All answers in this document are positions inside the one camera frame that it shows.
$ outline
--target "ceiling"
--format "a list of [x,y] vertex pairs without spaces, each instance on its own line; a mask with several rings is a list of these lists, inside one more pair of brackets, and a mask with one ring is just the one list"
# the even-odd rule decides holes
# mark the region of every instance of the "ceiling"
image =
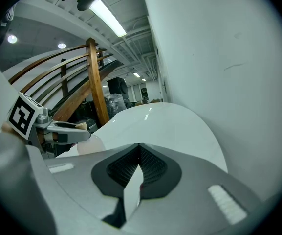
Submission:
[[141,78],[157,79],[144,0],[102,1],[127,32],[125,37],[117,37],[92,11],[78,11],[77,0],[22,0],[16,5],[15,17],[6,35],[16,35],[18,42],[12,45],[5,39],[2,43],[0,69],[4,71],[30,57],[58,49],[59,42],[72,47],[92,36],[114,54],[111,60],[118,59],[125,65],[113,71],[106,81],[122,77],[127,85],[133,85],[142,82]]

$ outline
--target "wall scratch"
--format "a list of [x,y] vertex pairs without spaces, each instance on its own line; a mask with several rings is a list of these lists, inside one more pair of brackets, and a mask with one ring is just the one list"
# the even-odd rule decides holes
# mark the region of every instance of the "wall scratch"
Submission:
[[231,65],[231,66],[225,68],[224,71],[227,70],[227,69],[229,69],[229,68],[232,68],[232,67],[234,67],[234,66],[241,66],[241,65],[244,65],[244,64],[246,64],[246,63]]

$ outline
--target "wooden post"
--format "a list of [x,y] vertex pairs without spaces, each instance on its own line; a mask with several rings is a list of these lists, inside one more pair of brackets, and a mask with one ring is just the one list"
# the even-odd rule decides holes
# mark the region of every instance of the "wooden post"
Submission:
[[[66,65],[61,66],[61,76],[67,75]],[[67,80],[62,81],[62,91],[63,96],[66,96],[68,94],[68,83]]]
[[103,95],[101,79],[98,71],[97,57],[96,57],[95,40],[89,38],[87,40],[87,70],[89,76],[89,84],[92,91],[92,97],[96,108],[97,117],[100,124],[103,126],[109,121],[109,115],[106,108],[106,103]]

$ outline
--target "fluorescent light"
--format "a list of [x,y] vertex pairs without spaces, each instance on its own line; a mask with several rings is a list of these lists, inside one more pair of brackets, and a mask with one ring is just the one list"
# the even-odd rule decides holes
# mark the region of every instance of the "fluorescent light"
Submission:
[[66,48],[66,44],[61,43],[61,44],[59,44],[57,47],[58,47],[59,49],[64,49],[64,48]]
[[10,35],[7,38],[8,42],[10,42],[11,44],[14,44],[15,42],[17,42],[17,37],[15,37],[14,35]]
[[127,34],[102,1],[95,0],[95,2],[91,5],[90,10],[102,19],[118,37],[123,37]]

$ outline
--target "plastic wrapped object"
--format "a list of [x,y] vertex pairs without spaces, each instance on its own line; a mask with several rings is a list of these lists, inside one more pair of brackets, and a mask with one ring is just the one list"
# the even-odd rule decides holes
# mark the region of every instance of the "plastic wrapped object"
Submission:
[[105,103],[109,115],[112,119],[118,112],[126,109],[125,102],[121,94],[114,93],[105,97]]

